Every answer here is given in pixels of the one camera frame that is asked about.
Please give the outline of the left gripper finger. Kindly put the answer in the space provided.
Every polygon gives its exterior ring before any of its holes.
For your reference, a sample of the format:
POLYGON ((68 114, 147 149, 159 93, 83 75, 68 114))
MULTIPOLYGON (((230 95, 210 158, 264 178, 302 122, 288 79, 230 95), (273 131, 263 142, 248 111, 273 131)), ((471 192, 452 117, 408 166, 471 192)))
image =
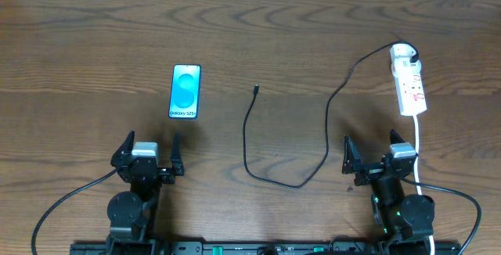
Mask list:
POLYGON ((170 161, 173 167, 175 168, 183 168, 182 156, 179 146, 180 146, 180 137, 178 133, 175 133, 172 141, 172 148, 170 155, 170 161))
POLYGON ((128 136, 126 137, 126 139, 123 141, 123 143, 117 149, 116 156, 122 157, 122 156, 130 155, 132 153, 134 140, 135 140, 135 132, 130 131, 128 133, 128 136))

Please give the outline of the blue Galaxy smartphone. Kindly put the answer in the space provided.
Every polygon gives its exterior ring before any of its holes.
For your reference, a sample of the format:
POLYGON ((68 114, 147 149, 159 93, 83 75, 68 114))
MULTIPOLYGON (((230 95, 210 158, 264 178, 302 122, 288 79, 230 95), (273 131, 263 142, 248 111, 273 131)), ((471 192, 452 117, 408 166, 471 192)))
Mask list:
POLYGON ((201 70, 201 66, 195 64, 174 65, 168 111, 171 119, 197 118, 201 70))

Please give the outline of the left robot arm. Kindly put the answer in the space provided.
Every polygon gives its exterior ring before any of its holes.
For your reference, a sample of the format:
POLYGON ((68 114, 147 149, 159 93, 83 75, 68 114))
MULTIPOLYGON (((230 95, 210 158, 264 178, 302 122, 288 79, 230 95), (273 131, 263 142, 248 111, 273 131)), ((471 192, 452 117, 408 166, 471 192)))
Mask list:
POLYGON ((118 176, 130 185, 128 191, 116 194, 107 206, 110 234, 106 254, 169 254, 170 244, 153 234, 160 191, 183 176, 185 168, 179 150, 179 135, 172 142, 171 166, 159 166, 158 144, 135 142, 130 131, 112 155, 110 164, 118 176))

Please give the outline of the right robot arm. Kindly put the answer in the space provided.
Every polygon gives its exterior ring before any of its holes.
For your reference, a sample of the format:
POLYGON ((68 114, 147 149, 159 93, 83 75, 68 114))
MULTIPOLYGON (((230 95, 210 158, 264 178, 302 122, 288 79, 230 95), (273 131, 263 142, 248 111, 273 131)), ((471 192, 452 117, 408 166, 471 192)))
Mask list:
POLYGON ((372 251, 378 254, 436 254, 434 200, 422 194, 404 193, 402 179, 413 173, 418 153, 395 131, 390 132, 389 152, 380 161, 363 163, 350 136, 344 137, 343 174, 353 174, 356 186, 372 189, 376 223, 384 230, 372 251))

